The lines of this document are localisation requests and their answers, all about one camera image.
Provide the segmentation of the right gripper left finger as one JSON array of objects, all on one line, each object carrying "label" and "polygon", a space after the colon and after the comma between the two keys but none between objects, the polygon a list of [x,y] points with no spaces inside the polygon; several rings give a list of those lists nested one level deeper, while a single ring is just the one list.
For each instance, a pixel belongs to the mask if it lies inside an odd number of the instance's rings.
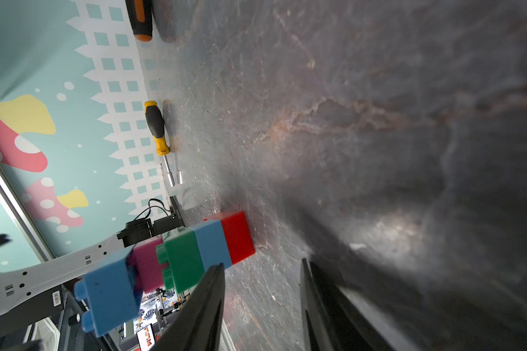
[{"label": "right gripper left finger", "polygon": [[224,264],[211,266],[154,350],[218,350],[225,301]]}]

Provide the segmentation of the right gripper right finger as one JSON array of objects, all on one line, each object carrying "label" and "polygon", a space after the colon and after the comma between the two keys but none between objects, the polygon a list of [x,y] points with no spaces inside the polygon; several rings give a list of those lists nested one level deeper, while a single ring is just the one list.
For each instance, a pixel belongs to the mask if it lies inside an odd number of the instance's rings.
[{"label": "right gripper right finger", "polygon": [[306,350],[391,350],[392,346],[322,269],[301,267],[301,310]]}]

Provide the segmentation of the pink small lego brick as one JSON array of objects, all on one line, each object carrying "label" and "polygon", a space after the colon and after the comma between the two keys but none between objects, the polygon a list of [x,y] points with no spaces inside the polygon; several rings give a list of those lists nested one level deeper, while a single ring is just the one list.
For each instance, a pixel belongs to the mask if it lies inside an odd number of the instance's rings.
[{"label": "pink small lego brick", "polygon": [[157,247],[162,243],[162,237],[157,235],[136,244],[131,254],[131,261],[140,282],[139,286],[144,293],[150,293],[164,285],[162,270],[167,268],[168,264],[159,264],[156,253]]}]

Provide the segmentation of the green lego brick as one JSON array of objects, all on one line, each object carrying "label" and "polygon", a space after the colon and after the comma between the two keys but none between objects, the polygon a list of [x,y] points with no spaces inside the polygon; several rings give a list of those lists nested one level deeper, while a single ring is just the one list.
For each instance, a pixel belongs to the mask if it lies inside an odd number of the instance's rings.
[{"label": "green lego brick", "polygon": [[161,266],[168,265],[162,270],[167,290],[183,293],[196,286],[205,274],[196,235],[190,228],[178,227],[163,234],[156,255]]}]

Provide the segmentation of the small blue lego brick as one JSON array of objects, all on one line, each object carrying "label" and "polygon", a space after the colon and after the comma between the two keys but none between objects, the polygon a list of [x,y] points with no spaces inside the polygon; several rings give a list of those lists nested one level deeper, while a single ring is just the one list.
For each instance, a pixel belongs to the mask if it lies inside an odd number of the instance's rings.
[{"label": "small blue lego brick", "polygon": [[224,264],[225,269],[232,266],[228,244],[220,220],[210,219],[190,227],[194,232],[199,248],[203,269]]}]

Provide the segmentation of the long blue lego brick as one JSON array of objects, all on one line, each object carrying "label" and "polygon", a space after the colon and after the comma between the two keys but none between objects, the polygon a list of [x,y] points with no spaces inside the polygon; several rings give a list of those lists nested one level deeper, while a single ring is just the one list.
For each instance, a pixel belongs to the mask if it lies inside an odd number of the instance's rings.
[{"label": "long blue lego brick", "polygon": [[101,337],[138,315],[143,291],[137,287],[136,269],[130,263],[133,249],[110,254],[75,284],[76,300],[88,307],[81,316],[84,332]]}]

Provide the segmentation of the red lego brick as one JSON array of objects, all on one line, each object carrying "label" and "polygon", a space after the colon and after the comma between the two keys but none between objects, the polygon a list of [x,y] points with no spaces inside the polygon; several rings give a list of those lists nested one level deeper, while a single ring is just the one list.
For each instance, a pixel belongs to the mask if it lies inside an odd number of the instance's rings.
[{"label": "red lego brick", "polygon": [[256,253],[247,219],[243,211],[219,212],[203,220],[207,221],[211,219],[221,222],[233,265]]}]

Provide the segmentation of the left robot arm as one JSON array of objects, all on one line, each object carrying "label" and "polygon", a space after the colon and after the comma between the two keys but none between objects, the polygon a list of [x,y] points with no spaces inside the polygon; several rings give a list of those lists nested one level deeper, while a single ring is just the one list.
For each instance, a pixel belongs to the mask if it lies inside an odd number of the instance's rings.
[{"label": "left robot arm", "polygon": [[124,242],[113,235],[79,252],[0,273],[0,338],[63,310],[62,285],[123,248]]}]

